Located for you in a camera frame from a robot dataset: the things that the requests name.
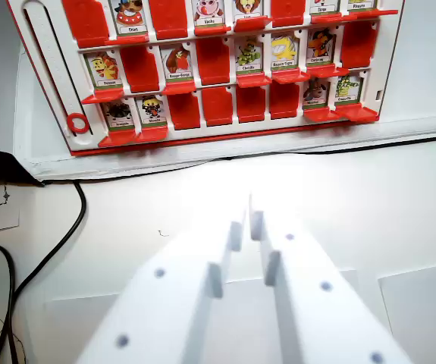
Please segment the cartoon face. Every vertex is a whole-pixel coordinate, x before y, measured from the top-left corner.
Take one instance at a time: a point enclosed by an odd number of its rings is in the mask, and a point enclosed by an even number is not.
[[[218,11],[219,2],[217,0],[199,0],[197,2],[197,12],[201,15],[210,15]]]
[[[314,99],[318,99],[322,96],[322,93],[325,91],[325,86],[321,84],[316,84],[317,86],[312,90],[312,96],[314,96]]]
[[[327,89],[325,85],[319,83],[316,79],[309,81],[309,88],[304,92],[303,98],[306,101],[311,101],[313,99],[320,99]]]
[[[260,5],[260,0],[236,0],[236,9],[244,14],[252,13],[258,5]]]
[[[293,59],[296,55],[295,45],[289,36],[281,36],[271,42],[271,53],[277,58]]]
[[[142,10],[142,0],[121,0],[119,9],[128,17],[132,17]]]
[[[148,96],[143,100],[142,108],[151,118],[157,118],[160,111],[160,101],[154,96]]]
[[[127,104],[112,104],[108,110],[108,113],[113,118],[130,118],[130,106]]]
[[[95,68],[96,71],[102,71],[105,69],[105,62],[103,61],[103,58],[96,57],[91,61],[91,64],[93,65],[93,68]]]

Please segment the screw hole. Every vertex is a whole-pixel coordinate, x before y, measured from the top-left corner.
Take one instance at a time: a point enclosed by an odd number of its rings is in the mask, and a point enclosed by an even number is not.
[[[371,361],[375,364],[382,364],[384,362],[383,356],[380,353],[371,354]]]
[[[126,347],[128,345],[128,336],[127,335],[120,335],[117,337],[117,347]]]
[[[332,291],[332,284],[330,284],[329,282],[322,282],[321,289],[326,291],[326,292],[331,292]]]
[[[157,278],[162,278],[162,277],[164,277],[164,275],[165,275],[165,270],[162,269],[162,268],[156,269],[155,272],[154,272],[154,275],[155,275]]]

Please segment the white table surface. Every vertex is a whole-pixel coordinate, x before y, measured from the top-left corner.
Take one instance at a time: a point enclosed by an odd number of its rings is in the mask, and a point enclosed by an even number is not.
[[[38,320],[53,300],[120,292],[172,237],[226,198],[267,191],[301,213],[341,269],[368,282],[436,265],[436,142],[336,155],[268,155],[142,177],[83,183],[82,227],[26,289],[15,330],[30,362],[57,362]],[[18,187],[20,226],[0,231],[21,282],[61,239],[80,209],[71,184]],[[230,279],[254,278],[256,252],[234,260]],[[7,270],[0,256],[0,319]],[[373,312],[387,321],[370,289]]]

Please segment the white plastic frame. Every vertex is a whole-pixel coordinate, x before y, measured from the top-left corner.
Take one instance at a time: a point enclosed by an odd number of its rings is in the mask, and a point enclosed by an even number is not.
[[[114,22],[111,18],[111,10],[108,6],[106,0],[97,0],[103,4],[105,18],[107,20],[108,30],[110,39],[116,38],[116,29],[114,28]],[[74,40],[71,29],[68,26],[67,18],[62,7],[61,2],[54,2],[49,0],[9,0],[11,9],[14,14],[14,18],[19,26],[20,33],[24,39],[27,50],[32,58],[34,67],[39,75],[41,84],[45,90],[48,97],[49,103],[55,113],[55,117],[59,123],[62,133],[67,141],[67,144],[72,151],[80,151],[85,149],[98,149],[98,143],[107,136],[107,130],[105,126],[105,121],[102,119],[102,113],[100,106],[98,104],[91,105],[81,105],[80,100],[85,99],[87,96],[93,94],[93,85],[87,78],[87,69],[85,62],[83,60],[83,53],[94,52],[96,50],[114,50],[115,58],[119,69],[121,70],[121,78],[124,84],[124,94],[126,96],[141,96],[145,94],[152,93],[139,93],[132,94],[130,92],[130,87],[126,81],[124,75],[124,69],[121,64],[121,59],[118,55],[118,49],[120,46],[104,46],[95,47],[91,49],[79,49],[76,41]],[[188,34],[189,36],[185,39],[166,39],[159,41],[155,37],[155,30],[152,25],[152,17],[150,14],[149,5],[143,2],[143,11],[146,16],[147,29],[149,32],[149,42],[145,44],[149,51],[155,54],[158,75],[159,75],[159,91],[156,93],[161,93],[165,87],[165,78],[163,73],[163,65],[160,61],[160,51],[158,45],[162,43],[176,43],[176,42],[189,42],[191,57],[193,59],[193,74],[195,79],[195,84],[198,89],[213,87],[213,86],[231,86],[231,91],[233,92],[233,87],[236,84],[236,74],[234,71],[234,37],[235,36],[245,36],[256,34],[257,36],[264,34],[264,72],[265,75],[271,76],[270,62],[267,61],[269,58],[269,47],[270,47],[270,33],[278,33],[286,31],[294,31],[296,35],[299,36],[300,42],[300,68],[305,71],[305,52],[304,47],[306,46],[306,34],[308,29],[323,27],[320,24],[311,24],[309,7],[310,0],[306,1],[306,11],[304,14],[304,23],[302,26],[296,27],[279,27],[272,28],[272,24],[266,26],[266,28],[261,32],[250,32],[250,33],[240,33],[235,34],[233,31],[228,32],[222,38],[227,38],[227,44],[230,48],[230,82],[220,85],[209,85],[203,86],[201,84],[199,69],[196,62],[196,50],[194,41],[198,39],[194,35],[194,23],[192,15],[192,7],[190,1],[186,2],[187,7],[187,20],[188,20]],[[263,11],[265,15],[270,15],[270,0],[265,0],[263,2]],[[231,0],[224,0],[224,11],[225,11],[225,21],[226,25],[233,26],[233,17],[231,11]],[[401,11],[403,7],[403,0],[378,0],[378,8],[396,9]],[[24,15],[24,10],[27,11],[28,17],[32,22],[31,30],[30,24]],[[344,15],[348,14],[347,11],[347,1],[343,0],[340,2],[340,12]],[[398,15],[388,15],[381,17],[376,26],[378,27],[378,38],[376,42],[375,53],[371,59],[371,64],[367,67],[368,79],[362,89],[361,101],[363,106],[368,107],[372,110],[379,111],[381,108],[382,98],[384,97],[384,86],[387,80],[387,74],[389,66],[391,63],[391,58],[393,54],[394,44],[396,41],[396,34],[400,22],[400,14]],[[340,44],[342,37],[342,26],[339,30],[334,30],[337,34],[336,40],[336,52],[334,53],[334,63],[340,67]],[[39,53],[38,46],[41,47],[42,55]],[[331,92],[333,89],[334,82],[337,80],[331,80]],[[196,137],[211,137],[217,135],[226,135],[234,133],[242,133],[249,131],[260,131],[260,130],[271,130],[279,129],[282,127],[297,127],[307,124],[313,124],[303,117],[303,111],[301,109],[302,105],[302,95],[300,95],[299,109],[297,116],[295,118],[278,119],[272,120],[268,112],[268,87],[267,90],[267,108],[265,112],[265,120],[258,121],[254,123],[240,124],[235,121],[237,118],[236,110],[234,112],[233,120],[234,122],[230,125],[220,126],[220,127],[207,127],[205,122],[201,122],[201,127],[199,129],[191,130],[173,130],[170,128],[169,133],[165,141],[170,140],[186,140]],[[303,93],[304,85],[300,84],[300,94]],[[333,98],[329,97],[329,107],[334,110]],[[72,113],[83,112],[89,122],[90,131],[84,134],[74,134],[68,130],[66,118],[67,115]]]
[[[198,222],[139,269],[77,363],[198,363],[211,301],[226,300],[244,212]],[[249,221],[261,246],[263,283],[274,288],[283,364],[412,363],[300,219],[258,198]]]

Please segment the slot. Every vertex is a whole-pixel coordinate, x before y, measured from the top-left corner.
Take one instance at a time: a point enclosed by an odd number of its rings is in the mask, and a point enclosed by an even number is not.
[[[84,115],[83,107],[74,89],[73,80],[62,56],[61,47],[55,36],[47,9],[41,3],[31,1],[24,5],[24,11],[39,47],[41,58],[49,70],[66,114]]]

